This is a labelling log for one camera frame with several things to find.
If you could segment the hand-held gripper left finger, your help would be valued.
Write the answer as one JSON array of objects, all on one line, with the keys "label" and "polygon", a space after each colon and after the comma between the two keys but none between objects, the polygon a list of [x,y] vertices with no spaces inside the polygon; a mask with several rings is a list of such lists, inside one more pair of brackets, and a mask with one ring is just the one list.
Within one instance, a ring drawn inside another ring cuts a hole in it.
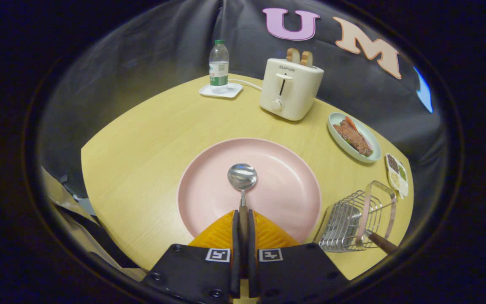
[{"label": "hand-held gripper left finger", "polygon": [[170,245],[142,284],[187,304],[231,304],[240,296],[238,220],[233,210],[188,245]]}]

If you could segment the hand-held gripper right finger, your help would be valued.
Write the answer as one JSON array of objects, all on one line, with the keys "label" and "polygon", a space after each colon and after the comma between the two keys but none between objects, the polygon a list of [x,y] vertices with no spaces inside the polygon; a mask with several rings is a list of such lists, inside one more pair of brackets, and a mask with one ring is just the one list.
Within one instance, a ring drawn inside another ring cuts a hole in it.
[{"label": "hand-held gripper right finger", "polygon": [[330,303],[348,285],[317,244],[299,244],[254,210],[248,221],[249,296],[259,304]]}]

